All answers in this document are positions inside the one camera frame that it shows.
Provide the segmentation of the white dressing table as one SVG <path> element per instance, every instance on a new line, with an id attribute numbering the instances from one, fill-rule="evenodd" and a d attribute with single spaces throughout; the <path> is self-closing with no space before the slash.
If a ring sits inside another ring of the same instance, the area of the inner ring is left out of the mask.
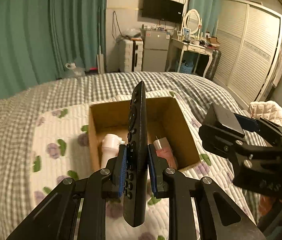
<path id="1" fill-rule="evenodd" d="M 197 74 L 206 79 L 213 77 L 213 61 L 216 56 L 216 49 L 187 43 L 176 38 L 171 38 L 169 43 L 166 72 L 172 69 L 181 72 L 182 62 L 192 66 L 191 73 Z"/>

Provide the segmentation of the dark suitcase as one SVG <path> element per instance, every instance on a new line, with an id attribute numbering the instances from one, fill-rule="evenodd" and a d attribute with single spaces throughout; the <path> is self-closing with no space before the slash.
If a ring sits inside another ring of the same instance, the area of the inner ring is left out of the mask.
<path id="1" fill-rule="evenodd" d="M 212 56 L 211 58 L 211 62 L 209 63 L 209 65 L 206 67 L 206 70 L 204 71 L 204 77 L 210 81 L 213 80 L 217 67 L 219 65 L 220 59 L 221 59 L 221 51 L 219 50 L 214 50 L 212 52 Z"/>

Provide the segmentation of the clear plastic water jug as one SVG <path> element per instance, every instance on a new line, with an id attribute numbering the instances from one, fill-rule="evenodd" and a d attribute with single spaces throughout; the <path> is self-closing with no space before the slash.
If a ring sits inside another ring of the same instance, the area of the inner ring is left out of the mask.
<path id="1" fill-rule="evenodd" d="M 85 76 L 85 70 L 84 68 L 77 67 L 74 62 L 66 63 L 65 64 L 65 73 L 64 78 L 77 78 Z"/>

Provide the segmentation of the black wall television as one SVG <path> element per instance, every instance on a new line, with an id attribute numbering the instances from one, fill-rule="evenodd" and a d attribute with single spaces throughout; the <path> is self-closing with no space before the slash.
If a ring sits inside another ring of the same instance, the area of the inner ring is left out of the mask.
<path id="1" fill-rule="evenodd" d="M 184 4 L 173 0 L 143 0 L 142 17 L 180 24 Z"/>

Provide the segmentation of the brown cardboard box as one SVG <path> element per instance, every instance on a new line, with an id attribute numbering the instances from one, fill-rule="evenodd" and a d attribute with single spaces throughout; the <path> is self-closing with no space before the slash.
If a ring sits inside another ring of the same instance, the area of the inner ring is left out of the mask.
<path id="1" fill-rule="evenodd" d="M 89 108 L 88 138 L 92 170 L 103 168 L 102 141 L 115 134 L 128 142 L 128 133 L 136 128 L 133 141 L 143 139 L 151 144 L 166 138 L 179 169 L 200 161 L 198 132 L 192 125 L 194 116 L 189 106 L 176 97 L 147 98 L 143 107 L 132 107 L 130 100 L 104 102 Z"/>

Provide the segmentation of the white handheld device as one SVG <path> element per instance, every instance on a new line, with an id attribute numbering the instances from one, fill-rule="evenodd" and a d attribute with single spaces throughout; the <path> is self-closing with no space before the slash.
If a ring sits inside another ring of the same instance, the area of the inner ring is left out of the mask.
<path id="1" fill-rule="evenodd" d="M 106 134 L 101 144 L 101 168 L 105 168 L 109 159 L 119 153 L 119 146 L 125 145 L 125 141 L 116 134 Z"/>

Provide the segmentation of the black remote control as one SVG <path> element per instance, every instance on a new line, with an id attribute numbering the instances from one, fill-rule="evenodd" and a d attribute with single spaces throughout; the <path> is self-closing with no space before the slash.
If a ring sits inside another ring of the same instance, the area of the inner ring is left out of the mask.
<path id="1" fill-rule="evenodd" d="M 127 139 L 123 216 L 127 224 L 136 228 L 145 220 L 148 179 L 148 134 L 143 81 L 132 92 Z"/>

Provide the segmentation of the round white vanity mirror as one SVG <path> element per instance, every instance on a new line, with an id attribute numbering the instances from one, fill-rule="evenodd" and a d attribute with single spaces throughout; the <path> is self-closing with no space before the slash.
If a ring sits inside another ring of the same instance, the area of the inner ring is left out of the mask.
<path id="1" fill-rule="evenodd" d="M 190 35 L 195 35 L 202 28 L 202 18 L 196 9 L 190 9 L 183 18 L 182 29 L 189 30 Z"/>

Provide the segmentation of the green curtain left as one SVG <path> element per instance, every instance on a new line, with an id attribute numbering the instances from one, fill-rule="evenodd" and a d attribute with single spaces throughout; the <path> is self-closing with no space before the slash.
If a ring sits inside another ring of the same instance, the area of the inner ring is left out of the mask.
<path id="1" fill-rule="evenodd" d="M 91 69 L 105 49 L 106 0 L 0 0 L 0 99 Z"/>

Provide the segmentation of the green curtain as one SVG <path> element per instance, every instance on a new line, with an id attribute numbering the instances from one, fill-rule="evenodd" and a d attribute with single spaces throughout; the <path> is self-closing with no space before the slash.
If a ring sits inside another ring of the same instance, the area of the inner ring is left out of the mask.
<path id="1" fill-rule="evenodd" d="M 106 0 L 0 0 L 0 99 L 91 69 L 105 49 Z"/>
<path id="2" fill-rule="evenodd" d="M 188 9 L 195 9 L 202 18 L 202 33 L 216 34 L 222 0 L 189 0 Z"/>

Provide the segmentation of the white suitcase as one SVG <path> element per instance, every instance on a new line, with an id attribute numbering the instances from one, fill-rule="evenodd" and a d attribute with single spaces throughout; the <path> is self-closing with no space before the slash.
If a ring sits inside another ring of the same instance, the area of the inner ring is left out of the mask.
<path id="1" fill-rule="evenodd" d="M 143 63 L 143 41 L 141 38 L 123 39 L 119 42 L 120 72 L 141 72 Z"/>

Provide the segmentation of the white rectangular adapter block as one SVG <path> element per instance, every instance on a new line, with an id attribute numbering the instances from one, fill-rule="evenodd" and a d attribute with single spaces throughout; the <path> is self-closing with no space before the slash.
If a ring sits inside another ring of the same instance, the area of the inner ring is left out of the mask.
<path id="1" fill-rule="evenodd" d="M 156 139 L 153 142 L 153 145 L 157 151 L 163 150 L 164 148 L 167 148 L 169 146 L 169 143 L 167 141 L 166 137 Z"/>

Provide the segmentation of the grey power bank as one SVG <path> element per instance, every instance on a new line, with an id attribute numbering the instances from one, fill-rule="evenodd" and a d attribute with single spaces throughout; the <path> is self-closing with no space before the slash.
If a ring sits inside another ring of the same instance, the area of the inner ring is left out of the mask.
<path id="1" fill-rule="evenodd" d="M 203 125 L 211 125 L 228 133 L 234 134 L 237 137 L 245 136 L 234 113 L 215 103 L 212 103 L 208 109 Z"/>

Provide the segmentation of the silver mini fridge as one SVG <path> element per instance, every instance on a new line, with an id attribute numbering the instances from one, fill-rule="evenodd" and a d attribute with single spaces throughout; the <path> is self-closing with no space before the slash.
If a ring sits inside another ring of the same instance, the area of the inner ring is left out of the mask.
<path id="1" fill-rule="evenodd" d="M 144 72 L 165 72 L 170 34 L 166 31 L 145 30 L 143 48 Z"/>

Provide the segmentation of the green curtain right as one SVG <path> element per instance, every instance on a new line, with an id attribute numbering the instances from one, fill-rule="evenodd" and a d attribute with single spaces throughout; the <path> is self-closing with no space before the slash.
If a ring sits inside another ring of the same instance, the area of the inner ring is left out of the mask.
<path id="1" fill-rule="evenodd" d="M 202 18 L 202 33 L 216 34 L 222 0 L 189 0 L 188 9 L 195 9 Z"/>

